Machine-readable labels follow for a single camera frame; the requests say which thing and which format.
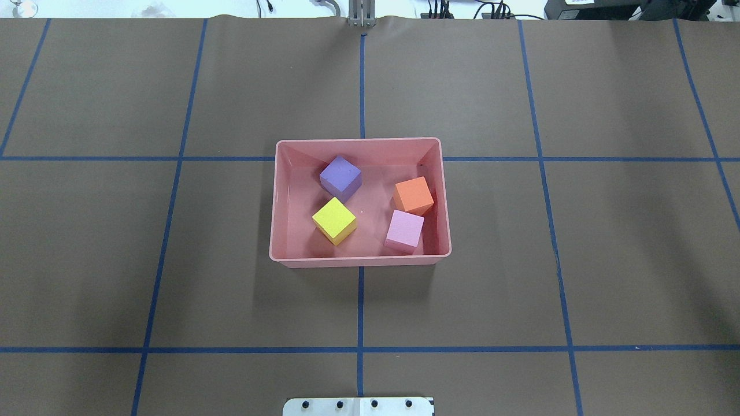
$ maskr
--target rectangular tray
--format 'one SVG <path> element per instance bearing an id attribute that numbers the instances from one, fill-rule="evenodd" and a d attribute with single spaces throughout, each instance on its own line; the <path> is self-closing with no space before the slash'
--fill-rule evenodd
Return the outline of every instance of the rectangular tray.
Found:
<path id="1" fill-rule="evenodd" d="M 363 184 L 347 201 L 357 229 L 334 246 L 311 216 L 332 196 L 319 174 L 337 155 L 359 167 Z M 412 255 L 383 246 L 398 182 L 424 176 L 434 206 L 424 215 Z M 435 264 L 452 251 L 442 145 L 438 138 L 283 140 L 275 147 L 270 258 L 288 267 L 400 266 Z"/>

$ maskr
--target pink cube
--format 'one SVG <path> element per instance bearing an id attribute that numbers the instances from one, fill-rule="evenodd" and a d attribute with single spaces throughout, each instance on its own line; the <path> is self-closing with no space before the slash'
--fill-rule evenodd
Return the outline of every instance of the pink cube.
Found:
<path id="1" fill-rule="evenodd" d="M 424 217 L 394 209 L 386 236 L 386 247 L 413 254 L 419 245 Z"/>

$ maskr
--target white bracket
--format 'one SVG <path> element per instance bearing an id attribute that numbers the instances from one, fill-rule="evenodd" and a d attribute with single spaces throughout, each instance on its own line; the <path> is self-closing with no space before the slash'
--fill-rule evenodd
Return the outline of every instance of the white bracket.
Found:
<path id="1" fill-rule="evenodd" d="M 333 397 L 290 399 L 283 416 L 434 416 L 432 397 Z"/>
<path id="2" fill-rule="evenodd" d="M 375 0 L 349 0 L 347 22 L 350 26 L 375 26 Z"/>

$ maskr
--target orange cube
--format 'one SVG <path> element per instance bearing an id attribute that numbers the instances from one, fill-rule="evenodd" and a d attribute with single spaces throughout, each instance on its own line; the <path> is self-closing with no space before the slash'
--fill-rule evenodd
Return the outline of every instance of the orange cube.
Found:
<path id="1" fill-rule="evenodd" d="M 396 184 L 393 194 L 396 209 L 422 216 L 434 205 L 429 186 L 423 176 Z"/>

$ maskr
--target cube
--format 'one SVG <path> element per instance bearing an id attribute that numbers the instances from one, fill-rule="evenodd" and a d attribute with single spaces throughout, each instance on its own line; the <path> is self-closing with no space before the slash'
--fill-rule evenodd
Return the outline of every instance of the cube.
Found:
<path id="1" fill-rule="evenodd" d="M 346 203 L 363 184 L 362 172 L 342 156 L 334 158 L 319 179 L 321 186 L 342 203 Z"/>
<path id="2" fill-rule="evenodd" d="M 336 197 L 327 202 L 312 218 L 316 227 L 335 246 L 357 228 L 357 218 Z"/>
<path id="3" fill-rule="evenodd" d="M 424 215 L 434 205 L 434 199 L 423 176 L 396 184 L 393 201 L 396 209 L 414 215 Z"/>
<path id="4" fill-rule="evenodd" d="M 424 217 L 394 209 L 385 246 L 412 254 L 419 246 L 422 225 Z"/>

